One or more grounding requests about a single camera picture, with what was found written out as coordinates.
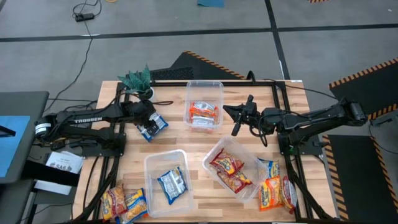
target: clear plastic container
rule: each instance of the clear plastic container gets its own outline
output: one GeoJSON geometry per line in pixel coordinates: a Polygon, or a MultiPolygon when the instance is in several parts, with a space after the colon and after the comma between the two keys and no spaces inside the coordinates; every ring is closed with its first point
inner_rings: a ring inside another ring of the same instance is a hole
{"type": "Polygon", "coordinates": [[[145,194],[148,213],[151,217],[166,217],[175,213],[184,213],[194,208],[187,154],[184,150],[177,149],[147,156],[144,160],[144,170],[145,194]],[[169,201],[157,179],[178,166],[187,190],[169,205],[169,201]]]}
{"type": "Polygon", "coordinates": [[[184,123],[194,130],[212,130],[223,124],[223,91],[221,82],[192,80],[187,83],[187,95],[185,97],[184,123]],[[204,101],[218,107],[214,124],[198,125],[190,121],[189,108],[192,102],[204,101]]]}
{"type": "Polygon", "coordinates": [[[252,153],[237,143],[231,136],[223,137],[218,141],[217,145],[203,158],[202,166],[207,173],[212,176],[212,178],[217,180],[225,189],[229,190],[231,194],[233,194],[236,199],[242,203],[250,201],[256,194],[258,194],[261,184],[265,181],[269,174],[267,167],[252,153]],[[222,149],[244,162],[241,171],[252,182],[251,185],[245,186],[237,194],[234,193],[223,182],[223,180],[218,177],[217,170],[213,167],[213,165],[210,164],[210,162],[222,149]]]}

